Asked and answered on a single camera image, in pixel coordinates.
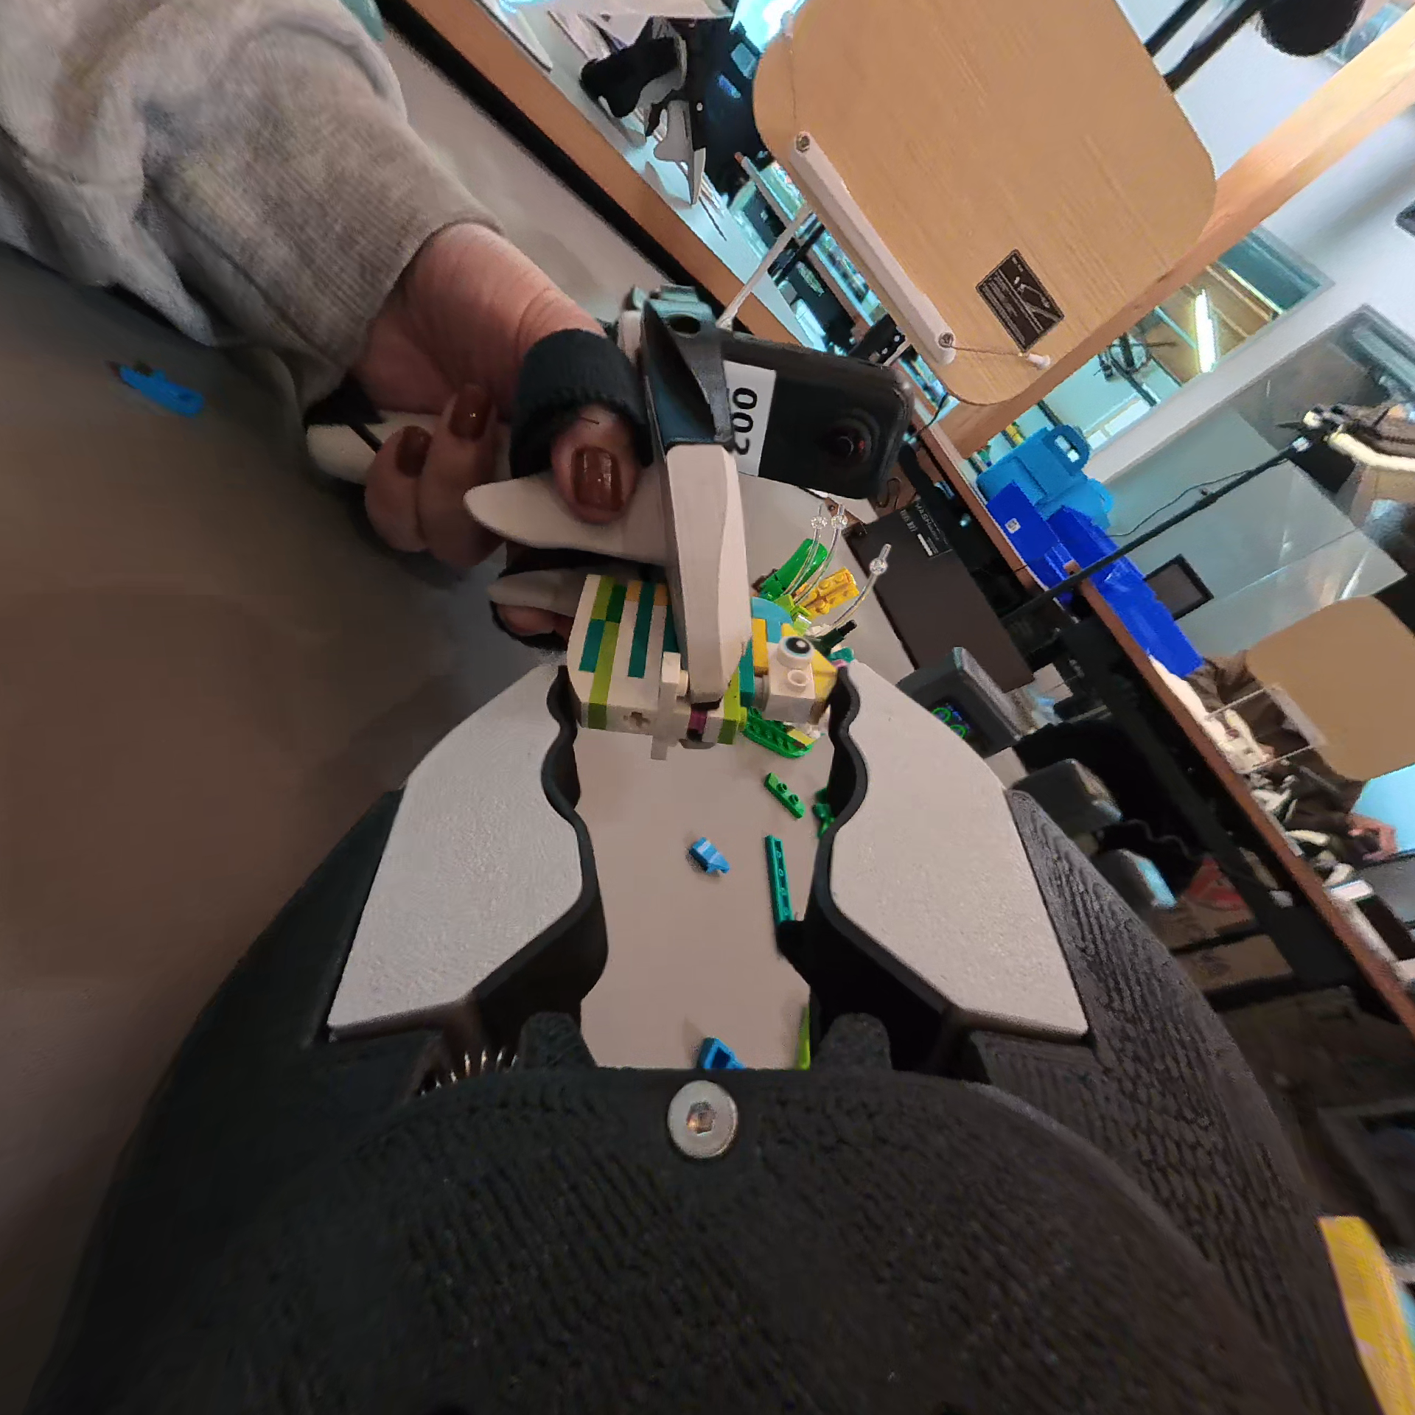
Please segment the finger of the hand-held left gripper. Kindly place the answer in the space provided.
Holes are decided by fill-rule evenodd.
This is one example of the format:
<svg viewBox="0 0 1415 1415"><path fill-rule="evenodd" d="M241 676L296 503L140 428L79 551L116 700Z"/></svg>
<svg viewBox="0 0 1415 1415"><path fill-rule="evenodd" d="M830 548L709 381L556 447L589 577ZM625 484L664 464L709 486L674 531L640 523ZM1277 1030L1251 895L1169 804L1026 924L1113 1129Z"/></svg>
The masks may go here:
<svg viewBox="0 0 1415 1415"><path fill-rule="evenodd" d="M721 705L751 639L744 514L734 457L717 445L665 452L665 575L689 703Z"/></svg>

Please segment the person's left hand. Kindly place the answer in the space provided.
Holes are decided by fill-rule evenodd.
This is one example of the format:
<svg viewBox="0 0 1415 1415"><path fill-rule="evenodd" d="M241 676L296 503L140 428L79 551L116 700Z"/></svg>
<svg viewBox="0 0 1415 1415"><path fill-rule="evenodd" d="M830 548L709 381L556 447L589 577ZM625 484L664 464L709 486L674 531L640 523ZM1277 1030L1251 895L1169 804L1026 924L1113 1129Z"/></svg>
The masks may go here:
<svg viewBox="0 0 1415 1415"><path fill-rule="evenodd" d="M365 476L365 514L391 548L466 572L497 538L466 494L502 470L525 356L554 337L600 342L600 322L504 238L477 225L433 236L399 278L352 368L382 413L428 418L386 438Z"/></svg>

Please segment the striped fish brick model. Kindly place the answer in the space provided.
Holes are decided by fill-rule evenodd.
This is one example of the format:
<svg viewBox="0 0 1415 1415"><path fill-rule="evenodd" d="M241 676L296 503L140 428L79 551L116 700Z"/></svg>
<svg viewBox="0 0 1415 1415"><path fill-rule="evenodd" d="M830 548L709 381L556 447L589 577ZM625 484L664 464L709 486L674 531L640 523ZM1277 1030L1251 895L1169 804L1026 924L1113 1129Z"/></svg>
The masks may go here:
<svg viewBox="0 0 1415 1415"><path fill-rule="evenodd" d="M849 647L822 651L824 636L788 597L749 600L749 636L716 705L694 705L667 585L621 573L588 573L578 593L568 674L578 725L645 737L650 755L749 740L798 757L822 733L827 701Z"/></svg>

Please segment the person's left forearm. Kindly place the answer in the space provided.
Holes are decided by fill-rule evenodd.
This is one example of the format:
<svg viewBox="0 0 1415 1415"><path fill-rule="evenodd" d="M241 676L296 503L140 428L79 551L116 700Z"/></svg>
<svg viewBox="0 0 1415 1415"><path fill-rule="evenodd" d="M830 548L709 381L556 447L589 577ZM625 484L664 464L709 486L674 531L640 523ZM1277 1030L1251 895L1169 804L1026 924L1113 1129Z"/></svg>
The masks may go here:
<svg viewBox="0 0 1415 1415"><path fill-rule="evenodd" d="M2 240L301 401L428 240L485 213L343 4L3 4Z"/></svg>

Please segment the yellow packet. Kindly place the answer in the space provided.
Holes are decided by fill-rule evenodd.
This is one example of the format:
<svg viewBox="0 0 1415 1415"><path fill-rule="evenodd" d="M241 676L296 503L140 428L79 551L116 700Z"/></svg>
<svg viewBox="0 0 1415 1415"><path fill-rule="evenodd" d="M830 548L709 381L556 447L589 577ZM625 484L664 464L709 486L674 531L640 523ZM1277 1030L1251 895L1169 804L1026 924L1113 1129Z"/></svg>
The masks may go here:
<svg viewBox="0 0 1415 1415"><path fill-rule="evenodd" d="M1411 1414L1410 1289L1364 1220L1353 1215L1322 1215L1317 1223L1374 1400L1383 1414Z"/></svg>

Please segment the black device green display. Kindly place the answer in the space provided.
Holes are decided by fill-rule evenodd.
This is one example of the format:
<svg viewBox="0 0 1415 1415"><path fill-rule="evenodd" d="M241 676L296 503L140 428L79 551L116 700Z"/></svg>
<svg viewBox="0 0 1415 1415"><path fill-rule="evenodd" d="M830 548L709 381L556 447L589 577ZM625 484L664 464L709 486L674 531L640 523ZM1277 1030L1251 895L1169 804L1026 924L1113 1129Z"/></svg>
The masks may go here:
<svg viewBox="0 0 1415 1415"><path fill-rule="evenodd" d="M963 647L921 666L896 689L925 708L984 760L1014 750L1034 732L1014 701Z"/></svg>

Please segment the wooden chair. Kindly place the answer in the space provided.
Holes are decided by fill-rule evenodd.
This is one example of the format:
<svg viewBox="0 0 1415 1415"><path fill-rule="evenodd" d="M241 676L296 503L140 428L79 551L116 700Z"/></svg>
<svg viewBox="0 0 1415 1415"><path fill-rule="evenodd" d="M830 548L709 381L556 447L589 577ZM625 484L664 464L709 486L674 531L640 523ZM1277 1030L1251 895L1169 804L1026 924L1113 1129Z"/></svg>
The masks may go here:
<svg viewBox="0 0 1415 1415"><path fill-rule="evenodd" d="M1186 255L1214 171L1118 4L810 2L755 125L957 401L1041 376Z"/></svg>
<svg viewBox="0 0 1415 1415"><path fill-rule="evenodd" d="M1331 604L1245 657L1339 775L1366 784L1411 767L1413 636L1378 599Z"/></svg>

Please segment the black cardboard box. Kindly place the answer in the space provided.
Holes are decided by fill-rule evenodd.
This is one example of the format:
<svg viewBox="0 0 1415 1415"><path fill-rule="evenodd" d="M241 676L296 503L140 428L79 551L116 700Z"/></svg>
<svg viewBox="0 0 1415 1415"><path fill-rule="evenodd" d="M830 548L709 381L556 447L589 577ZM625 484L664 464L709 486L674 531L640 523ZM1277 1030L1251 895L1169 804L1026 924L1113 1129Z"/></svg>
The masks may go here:
<svg viewBox="0 0 1415 1415"><path fill-rule="evenodd" d="M915 669L938 668L955 649L963 649L1004 693L1034 683L1031 668L963 558L918 503L852 524L842 540L864 572L889 550L874 600Z"/></svg>

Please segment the small black monitor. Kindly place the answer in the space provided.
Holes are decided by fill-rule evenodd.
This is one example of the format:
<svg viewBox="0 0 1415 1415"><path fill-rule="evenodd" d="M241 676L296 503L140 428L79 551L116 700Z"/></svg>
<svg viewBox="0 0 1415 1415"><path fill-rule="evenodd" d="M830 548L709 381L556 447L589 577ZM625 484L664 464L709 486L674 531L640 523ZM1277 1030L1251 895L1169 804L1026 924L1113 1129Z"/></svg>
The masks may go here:
<svg viewBox="0 0 1415 1415"><path fill-rule="evenodd" d="M1144 583L1174 622L1214 602L1209 585L1182 555L1155 567L1144 577Z"/></svg>

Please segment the green flower brick model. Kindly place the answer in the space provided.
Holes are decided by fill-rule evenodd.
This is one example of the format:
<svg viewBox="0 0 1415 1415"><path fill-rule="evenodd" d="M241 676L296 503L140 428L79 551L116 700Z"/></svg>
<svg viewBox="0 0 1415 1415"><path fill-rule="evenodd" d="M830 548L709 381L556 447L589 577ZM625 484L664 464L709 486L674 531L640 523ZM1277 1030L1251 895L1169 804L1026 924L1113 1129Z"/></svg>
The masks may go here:
<svg viewBox="0 0 1415 1415"><path fill-rule="evenodd" d="M749 593L749 636L734 676L739 730L748 743L783 760L808 755L820 740L837 674L857 663L861 614L891 568L893 543L867 553L862 572L837 560L845 533L859 529L840 504L827 501L808 536ZM778 701L770 708L771 671L787 641L805 649L813 698L808 706Z"/></svg>

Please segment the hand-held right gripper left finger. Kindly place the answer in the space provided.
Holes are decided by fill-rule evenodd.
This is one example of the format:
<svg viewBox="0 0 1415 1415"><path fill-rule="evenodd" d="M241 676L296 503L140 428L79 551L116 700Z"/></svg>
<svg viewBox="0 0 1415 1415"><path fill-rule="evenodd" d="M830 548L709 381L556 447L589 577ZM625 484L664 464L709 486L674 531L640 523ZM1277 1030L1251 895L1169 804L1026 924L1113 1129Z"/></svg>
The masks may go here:
<svg viewBox="0 0 1415 1415"><path fill-rule="evenodd" d="M333 1038L436 1030L514 1047L537 1015L581 1021L608 925L576 737L569 676L529 673L413 770L333 993Z"/></svg>

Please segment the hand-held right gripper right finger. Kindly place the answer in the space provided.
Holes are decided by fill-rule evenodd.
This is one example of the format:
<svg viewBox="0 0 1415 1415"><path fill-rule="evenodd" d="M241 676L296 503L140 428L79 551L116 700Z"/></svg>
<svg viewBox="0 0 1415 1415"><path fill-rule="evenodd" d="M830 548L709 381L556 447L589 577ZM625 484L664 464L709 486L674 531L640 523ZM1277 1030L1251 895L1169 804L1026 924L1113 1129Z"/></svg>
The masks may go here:
<svg viewBox="0 0 1415 1415"><path fill-rule="evenodd" d="M839 671L827 735L834 821L803 917L778 927L813 1043L849 1015L874 1018L891 1047L1083 1040L1066 954L989 767L864 664Z"/></svg>

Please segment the long wooden table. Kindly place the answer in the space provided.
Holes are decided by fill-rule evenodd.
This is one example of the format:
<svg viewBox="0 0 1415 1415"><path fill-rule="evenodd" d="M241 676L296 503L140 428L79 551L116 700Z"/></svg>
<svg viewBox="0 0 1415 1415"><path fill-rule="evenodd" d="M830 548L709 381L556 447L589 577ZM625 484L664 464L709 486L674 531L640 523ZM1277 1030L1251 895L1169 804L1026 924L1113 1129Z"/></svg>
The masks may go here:
<svg viewBox="0 0 1415 1415"><path fill-rule="evenodd" d="M541 27L552 59L546 70L483 4L381 4L381 11L409 48L657 272L697 289L712 307L724 307L738 294L755 263L748 240L736 235L714 201L680 208L669 189L660 189L672 172L635 135L620 135L583 95L574 66L579 54L557 26ZM1181 806L1194 807L1199 824L1216 838L1219 821L1209 796L1218 794L1240 821L1219 855L1236 863L1238 846L1251 846L1278 882L1278 895L1257 907L1257 929L1278 949L1289 976L1223 984L1209 998L1213 1008L1238 1010L1344 986L1368 1013L1413 1035L1411 999L1381 952L1381 934L1359 908L1321 888L1314 870L1278 841L1275 826L1258 823L1250 791L1238 786L1235 770L1218 765L1216 748L1198 745L1198 728L1181 723L1176 693L1160 686L1157 668L1142 663L1115 612L1102 607L1095 590L1085 590L1083 600L1088 610L1078 642L1085 666L1102 671L1102 689L1120 703L1122 723L1140 730L1140 747L1152 757L1171 738L1181 742L1177 764L1164 767L1160 777L1176 786L1179 770L1191 767L1196 784L1181 789Z"/></svg>

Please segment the black fuzzy thing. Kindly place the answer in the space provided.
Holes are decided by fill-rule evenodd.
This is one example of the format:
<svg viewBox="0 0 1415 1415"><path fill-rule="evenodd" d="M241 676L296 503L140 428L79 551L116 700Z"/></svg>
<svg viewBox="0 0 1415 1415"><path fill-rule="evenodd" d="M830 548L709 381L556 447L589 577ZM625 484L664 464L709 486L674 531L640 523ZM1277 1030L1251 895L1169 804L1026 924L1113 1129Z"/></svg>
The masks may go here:
<svg viewBox="0 0 1415 1415"><path fill-rule="evenodd" d="M1341 44L1358 26L1366 2L1265 2L1263 41L1295 59L1317 58Z"/></svg>

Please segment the grey desk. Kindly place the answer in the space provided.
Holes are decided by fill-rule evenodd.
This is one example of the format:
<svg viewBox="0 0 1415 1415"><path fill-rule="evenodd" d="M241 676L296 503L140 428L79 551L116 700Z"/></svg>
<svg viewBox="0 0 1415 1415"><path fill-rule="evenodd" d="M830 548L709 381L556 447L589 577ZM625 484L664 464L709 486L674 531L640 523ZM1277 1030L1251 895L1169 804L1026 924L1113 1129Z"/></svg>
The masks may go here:
<svg viewBox="0 0 1415 1415"><path fill-rule="evenodd" d="M576 307L660 273L404 39L379 46L482 228ZM3 1092L165 1062L300 868L490 688L480 649L510 649L475 585L418 575L310 476L308 405L266 351L3 246Z"/></svg>

